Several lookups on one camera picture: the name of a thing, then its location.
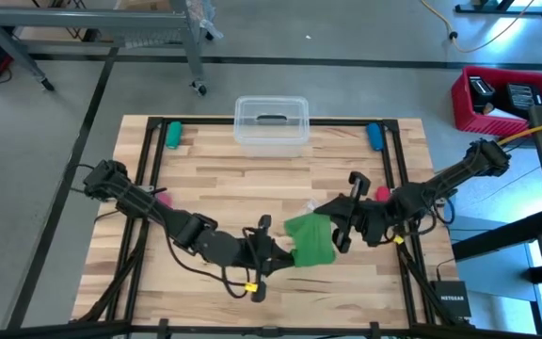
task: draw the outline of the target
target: concrete floor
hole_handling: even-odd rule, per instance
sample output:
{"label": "concrete floor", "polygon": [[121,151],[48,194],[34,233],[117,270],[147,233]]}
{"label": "concrete floor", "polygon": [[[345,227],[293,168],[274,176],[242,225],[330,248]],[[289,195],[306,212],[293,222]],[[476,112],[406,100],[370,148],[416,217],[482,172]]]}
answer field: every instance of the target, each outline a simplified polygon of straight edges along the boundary
{"label": "concrete floor", "polygon": [[[431,1],[453,19],[465,46],[494,36],[511,22],[492,16],[455,17],[450,8],[458,2]],[[217,12],[216,25],[226,38],[207,43],[203,47],[206,56],[542,63],[539,18],[523,18],[485,50],[461,55],[453,49],[447,51],[443,24],[410,0],[353,0],[347,4],[329,0],[225,0],[217,3]],[[14,79],[0,85],[0,328],[7,322],[103,66],[102,62],[86,61],[39,64],[55,84],[56,93],[41,91],[17,67],[12,67]],[[209,94],[199,98],[187,87],[192,79],[186,65],[117,63],[83,162],[93,164],[111,156],[124,114],[230,115],[235,99],[241,95],[304,96],[315,117],[421,118],[435,170],[460,160],[468,143],[479,137],[454,129],[450,88],[460,74],[457,70],[208,64],[205,71]],[[523,181],[530,181],[539,192],[534,195],[534,203],[541,208],[540,170],[489,197],[495,188],[506,186],[537,166],[535,155],[524,150],[517,150],[513,161],[518,165],[502,178],[462,188],[457,198],[461,216],[501,222],[524,217],[510,213],[515,209],[505,202],[506,196],[527,194],[516,188]],[[498,202],[503,206],[486,208],[487,203]],[[97,203],[76,194],[69,197],[26,326],[68,321],[97,209]],[[478,315],[480,327],[498,323],[480,320],[491,317],[491,312]]]}

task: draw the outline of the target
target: wooden table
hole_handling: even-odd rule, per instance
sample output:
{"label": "wooden table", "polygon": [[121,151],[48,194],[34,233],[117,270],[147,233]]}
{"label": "wooden table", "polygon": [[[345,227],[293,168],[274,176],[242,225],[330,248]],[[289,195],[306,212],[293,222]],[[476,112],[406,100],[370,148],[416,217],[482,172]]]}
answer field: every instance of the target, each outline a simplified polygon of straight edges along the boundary
{"label": "wooden table", "polygon": [[[130,178],[135,177],[147,119],[125,116],[122,121],[114,158],[127,166]],[[399,124],[409,180],[427,180],[433,171],[422,122],[401,119]],[[242,227],[256,226],[261,215],[269,214],[273,218],[270,234],[289,249],[292,241],[283,230],[283,221],[301,213],[311,199],[326,202],[340,192],[348,193],[351,170],[372,180],[370,195],[385,184],[381,154],[370,150],[363,127],[312,126],[304,156],[292,159],[245,158],[232,133],[231,125],[185,125],[181,146],[164,150],[158,186],[168,187],[173,207],[213,218],[220,230],[236,236],[241,236]],[[151,158],[156,134],[153,140]],[[391,142],[389,146],[394,177],[398,178]],[[113,208],[105,203],[100,213]],[[85,313],[112,280],[124,221],[123,215],[116,214],[95,225],[73,317]],[[266,300],[257,304],[249,298],[232,299],[220,282],[178,267],[162,228],[152,225],[134,324],[157,325],[160,318],[168,318],[177,326],[360,329],[377,321],[382,329],[407,328],[395,246],[368,248],[358,234],[351,235],[351,250],[339,254],[333,265],[288,268],[271,275],[266,280]],[[423,236],[422,248],[432,279],[436,265],[453,258],[446,228],[440,224]],[[199,256],[176,252],[187,265],[220,274],[218,266],[204,263]],[[456,279],[454,262],[442,265],[440,273],[443,279]],[[245,280],[243,269],[230,269],[228,274],[233,281]],[[421,294],[413,279],[412,285],[417,317],[423,321]],[[121,293],[119,315],[125,296]]]}

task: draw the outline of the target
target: red plastic crate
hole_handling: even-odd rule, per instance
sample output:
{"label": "red plastic crate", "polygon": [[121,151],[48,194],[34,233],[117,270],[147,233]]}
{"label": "red plastic crate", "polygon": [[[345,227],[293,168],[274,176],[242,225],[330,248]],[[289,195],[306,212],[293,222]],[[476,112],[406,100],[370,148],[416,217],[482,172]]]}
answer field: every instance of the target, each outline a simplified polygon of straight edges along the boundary
{"label": "red plastic crate", "polygon": [[453,111],[455,127],[460,131],[508,137],[528,128],[527,121],[488,117],[474,112],[470,95],[470,76],[480,76],[496,91],[505,90],[507,83],[522,83],[535,86],[542,100],[542,73],[498,70],[468,66],[453,84]]}

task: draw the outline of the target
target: yellow cable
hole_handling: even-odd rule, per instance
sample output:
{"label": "yellow cable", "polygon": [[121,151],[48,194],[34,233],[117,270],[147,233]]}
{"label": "yellow cable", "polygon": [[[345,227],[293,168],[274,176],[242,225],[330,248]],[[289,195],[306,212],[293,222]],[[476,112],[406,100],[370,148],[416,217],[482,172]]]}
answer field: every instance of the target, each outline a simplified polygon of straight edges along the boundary
{"label": "yellow cable", "polygon": [[[428,8],[431,12],[433,12],[436,16],[438,16],[439,19],[441,19],[446,25],[447,25],[447,30],[449,31],[449,35],[451,35],[451,33],[454,32],[454,29],[453,29],[453,26],[451,25],[451,23],[449,22],[449,20],[447,20],[447,18],[444,17],[444,15],[440,14],[437,10],[435,10],[434,8],[432,8],[432,6],[430,6],[426,0],[420,0],[422,1],[422,4]],[[526,13],[526,11],[528,10],[528,8],[533,4],[534,0],[531,0],[531,2],[526,6],[526,8],[524,8],[524,10],[516,17],[516,20],[514,20],[511,24],[509,24],[501,33],[499,33],[497,36],[495,36],[495,38],[489,40],[488,42],[486,43],[483,43],[482,45],[476,47],[476,48],[472,48],[472,49],[469,49],[469,50],[465,50],[465,49],[462,49],[461,47],[459,47],[459,44],[457,43],[457,38],[452,38],[451,39],[451,43],[455,46],[455,48],[457,49],[457,51],[461,52],[461,53],[472,53],[472,52],[476,52],[478,51],[479,49],[481,48],[485,48],[487,47],[491,42],[493,42],[494,40],[498,39],[501,35],[503,35],[503,33],[507,32],[507,30],[509,28],[511,28],[511,26],[513,26],[516,21],[521,18],[524,13]]]}
{"label": "yellow cable", "polygon": [[497,142],[497,144],[499,144],[500,146],[508,143],[508,142],[511,142],[519,137],[524,137],[524,136],[528,136],[529,134],[532,134],[534,132],[538,132],[538,131],[542,131],[542,126],[538,126],[538,127],[535,127],[535,128],[531,128],[531,129],[528,129],[524,132],[520,132],[518,134],[514,134],[512,135],[511,137],[506,137],[505,139],[502,139],[501,141]]}

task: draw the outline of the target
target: clear plastic container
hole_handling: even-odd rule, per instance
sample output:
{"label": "clear plastic container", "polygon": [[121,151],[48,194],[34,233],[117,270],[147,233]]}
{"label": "clear plastic container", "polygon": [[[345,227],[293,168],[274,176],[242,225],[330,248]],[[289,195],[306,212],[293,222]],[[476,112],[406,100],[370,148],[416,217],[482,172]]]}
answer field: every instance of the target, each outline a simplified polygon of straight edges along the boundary
{"label": "clear plastic container", "polygon": [[235,102],[233,134],[247,156],[300,156],[309,133],[305,98],[243,96]]}

